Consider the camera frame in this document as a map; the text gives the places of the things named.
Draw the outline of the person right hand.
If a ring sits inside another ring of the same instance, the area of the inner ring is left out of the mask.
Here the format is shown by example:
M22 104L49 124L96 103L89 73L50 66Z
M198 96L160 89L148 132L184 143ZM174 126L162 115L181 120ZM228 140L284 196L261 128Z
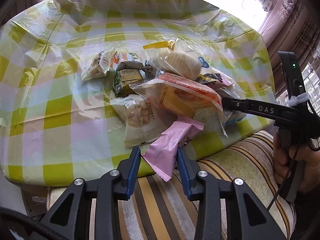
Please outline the person right hand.
M308 145L293 145L289 150L285 150L281 146L281 138L278 132L273 137L274 178L278 184L282 183L289 169L287 166L288 157L293 158L296 149L299 149L296 160L306 162L299 191L309 192L319 185L319 151L312 151Z

